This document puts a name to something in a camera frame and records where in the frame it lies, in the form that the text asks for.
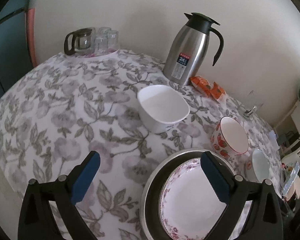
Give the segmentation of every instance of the blue gripper pad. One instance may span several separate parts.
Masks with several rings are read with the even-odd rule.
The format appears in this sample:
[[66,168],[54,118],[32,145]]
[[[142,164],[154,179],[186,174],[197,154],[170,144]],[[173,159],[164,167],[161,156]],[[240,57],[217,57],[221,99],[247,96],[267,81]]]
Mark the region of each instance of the blue gripper pad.
[[218,199],[228,204],[230,201],[230,187],[206,153],[201,155],[200,166]]
[[71,203],[73,205],[83,200],[83,197],[86,194],[99,167],[100,155],[95,153],[72,186]]

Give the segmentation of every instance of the screw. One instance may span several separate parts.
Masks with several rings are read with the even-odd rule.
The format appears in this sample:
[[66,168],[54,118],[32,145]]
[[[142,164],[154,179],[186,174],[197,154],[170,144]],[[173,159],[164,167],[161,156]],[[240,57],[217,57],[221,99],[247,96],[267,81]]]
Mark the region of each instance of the screw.
[[29,184],[30,184],[30,185],[33,185],[33,184],[36,183],[36,182],[37,182],[36,179],[30,179],[30,180],[29,180]]
[[269,180],[269,179],[266,179],[266,180],[265,180],[265,183],[266,183],[267,185],[269,185],[269,186],[272,184],[271,180]]
[[60,175],[59,177],[58,177],[58,180],[59,181],[65,181],[67,179],[67,175]]
[[242,177],[241,175],[235,175],[235,176],[234,176],[234,179],[235,179],[236,181],[243,181],[243,177]]

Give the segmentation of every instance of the floral tablecloth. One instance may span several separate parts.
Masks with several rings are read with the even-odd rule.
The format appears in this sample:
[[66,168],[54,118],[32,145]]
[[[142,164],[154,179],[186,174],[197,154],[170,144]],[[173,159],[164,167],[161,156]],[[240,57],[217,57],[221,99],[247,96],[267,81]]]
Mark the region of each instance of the floral tablecloth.
[[[22,198],[29,179],[54,181],[95,150],[101,167],[77,204],[80,214],[97,238],[144,239],[139,203],[151,172],[179,150],[212,150],[212,131],[228,115],[249,136],[249,152],[229,158],[230,165],[245,176],[249,154],[261,149],[279,194],[280,157],[267,135],[271,127],[256,115],[242,118],[238,101],[230,96],[220,105],[192,86],[169,82],[162,68],[155,58],[121,49],[95,58],[59,53],[30,71],[0,99],[0,166],[12,188]],[[153,84],[177,90],[191,110],[177,127],[161,134],[149,133],[138,115],[136,94]],[[52,209],[64,238],[70,239],[57,209]]]

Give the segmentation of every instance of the floral plate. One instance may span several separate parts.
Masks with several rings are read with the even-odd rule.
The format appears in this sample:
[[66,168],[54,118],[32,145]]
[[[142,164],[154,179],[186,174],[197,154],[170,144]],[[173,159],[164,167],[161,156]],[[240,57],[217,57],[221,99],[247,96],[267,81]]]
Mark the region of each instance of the floral plate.
[[225,207],[202,171],[200,158],[194,158],[178,166],[162,187],[160,222],[174,240],[204,239]]

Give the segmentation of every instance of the white wall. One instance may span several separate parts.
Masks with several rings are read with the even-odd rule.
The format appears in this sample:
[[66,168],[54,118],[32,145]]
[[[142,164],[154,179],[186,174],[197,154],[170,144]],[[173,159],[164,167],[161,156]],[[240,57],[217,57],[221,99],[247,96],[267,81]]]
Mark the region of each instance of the white wall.
[[296,100],[300,80],[300,14],[290,0],[32,0],[38,62],[63,50],[67,33],[87,26],[119,30],[121,44],[165,61],[186,23],[184,12],[201,12],[225,40],[212,33],[199,74],[242,100],[255,90],[259,114],[274,124]]

